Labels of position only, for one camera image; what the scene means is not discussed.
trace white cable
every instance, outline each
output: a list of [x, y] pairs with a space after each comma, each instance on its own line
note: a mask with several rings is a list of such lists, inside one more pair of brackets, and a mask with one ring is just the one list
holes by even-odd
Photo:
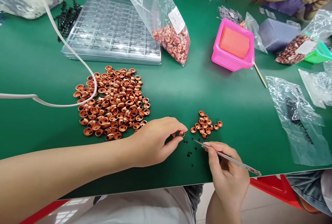
[[90, 67], [81, 59], [81, 57], [79, 57], [79, 55], [68, 45], [68, 43], [65, 41], [65, 39], [62, 37], [61, 33], [59, 32], [54, 20], [53, 20], [53, 16], [51, 14], [51, 11], [47, 5], [46, 0], [42, 0], [44, 7], [46, 9], [47, 15], [49, 17], [49, 20], [52, 23], [52, 26], [54, 28], [54, 30], [56, 31], [56, 33], [58, 34], [59, 38], [62, 40], [62, 42], [66, 45], [66, 47], [68, 47], [68, 49], [83, 63], [83, 65], [89, 70], [89, 72], [91, 73], [92, 77], [93, 77], [93, 82], [94, 82], [94, 91], [91, 97], [89, 97], [87, 100], [81, 102], [81, 103], [77, 103], [77, 104], [73, 104], [73, 105], [55, 105], [55, 104], [50, 104], [47, 103], [43, 100], [41, 100], [40, 98], [38, 98], [38, 96], [36, 94], [5, 94], [5, 93], [0, 93], [0, 98], [2, 99], [26, 99], [26, 98], [32, 98], [33, 100], [37, 101], [38, 103], [42, 104], [42, 105], [46, 105], [46, 106], [52, 106], [52, 107], [72, 107], [72, 106], [79, 106], [82, 104], [85, 104], [86, 102], [88, 102], [90, 99], [92, 99], [97, 92], [97, 81], [96, 78], [92, 72], [92, 70], [90, 69]]

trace pink plastic basket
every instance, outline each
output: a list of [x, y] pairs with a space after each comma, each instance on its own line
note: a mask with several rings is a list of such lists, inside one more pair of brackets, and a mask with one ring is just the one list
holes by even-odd
[[[230, 54], [230, 53], [222, 50], [219, 47], [219, 42], [220, 42], [222, 30], [224, 27], [229, 27], [230, 29], [249, 38], [249, 50], [248, 50], [248, 53], [244, 60], [234, 56], [233, 54]], [[240, 70], [242, 68], [248, 69], [248, 68], [252, 67], [255, 62], [255, 50], [254, 50], [255, 43], [254, 43], [254, 41], [255, 41], [255, 38], [254, 38], [252, 32], [237, 25], [236, 23], [234, 23], [228, 19], [223, 19], [219, 26], [218, 34], [217, 34], [217, 37], [214, 42], [213, 54], [212, 54], [211, 60], [214, 63], [216, 63], [220, 66], [223, 66], [224, 68], [227, 68], [228, 70], [231, 70], [233, 72]]]

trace orange sponge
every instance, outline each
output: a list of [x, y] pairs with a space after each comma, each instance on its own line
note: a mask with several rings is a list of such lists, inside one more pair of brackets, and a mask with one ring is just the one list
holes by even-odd
[[224, 27], [219, 47], [244, 60], [249, 51], [249, 39], [229, 27]]

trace wooden stick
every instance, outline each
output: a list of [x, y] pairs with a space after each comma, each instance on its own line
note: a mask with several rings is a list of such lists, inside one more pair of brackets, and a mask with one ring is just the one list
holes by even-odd
[[265, 85], [265, 88], [267, 88], [267, 85], [266, 85], [266, 83], [265, 83], [265, 80], [263, 79], [263, 76], [261, 75], [261, 73], [260, 73], [258, 67], [256, 66], [256, 63], [254, 63], [253, 65], [255, 66], [256, 71], [257, 71], [258, 75], [260, 76], [260, 79], [262, 80], [263, 84]]

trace tile floor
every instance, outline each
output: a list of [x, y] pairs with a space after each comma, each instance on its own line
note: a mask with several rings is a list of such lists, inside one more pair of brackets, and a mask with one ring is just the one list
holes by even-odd
[[[212, 183], [204, 185], [201, 203], [197, 210], [197, 224], [205, 224], [205, 215], [211, 195], [214, 191]], [[78, 198], [40, 220], [37, 224], [72, 224], [85, 211], [92, 207], [93, 197]], [[327, 224], [332, 218], [324, 214], [311, 215], [294, 208], [252, 186], [242, 205], [242, 224]]]

